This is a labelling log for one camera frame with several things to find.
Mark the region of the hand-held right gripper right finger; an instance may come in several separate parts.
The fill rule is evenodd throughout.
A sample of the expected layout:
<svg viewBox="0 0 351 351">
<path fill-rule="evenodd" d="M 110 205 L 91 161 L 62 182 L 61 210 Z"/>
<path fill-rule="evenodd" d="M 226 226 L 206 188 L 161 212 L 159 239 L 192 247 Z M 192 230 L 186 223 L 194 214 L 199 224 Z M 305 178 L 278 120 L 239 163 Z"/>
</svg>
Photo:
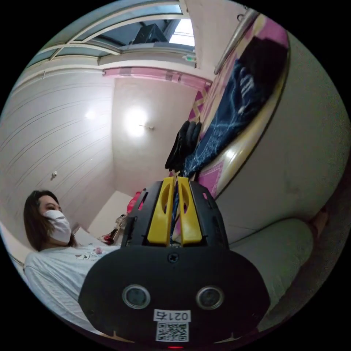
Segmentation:
<svg viewBox="0 0 351 351">
<path fill-rule="evenodd" d="M 202 233 L 188 178 L 178 178 L 180 232 L 182 245 L 199 244 Z"/>
</svg>

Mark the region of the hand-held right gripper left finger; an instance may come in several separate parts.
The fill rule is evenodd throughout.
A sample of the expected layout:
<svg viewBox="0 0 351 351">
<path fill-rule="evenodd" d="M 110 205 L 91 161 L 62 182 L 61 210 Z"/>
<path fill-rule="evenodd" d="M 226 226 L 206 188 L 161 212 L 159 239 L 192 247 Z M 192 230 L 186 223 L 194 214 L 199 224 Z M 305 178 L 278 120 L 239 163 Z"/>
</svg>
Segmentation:
<svg viewBox="0 0 351 351">
<path fill-rule="evenodd" d="M 173 212 L 175 177 L 163 179 L 147 235 L 152 245 L 169 245 Z"/>
</svg>

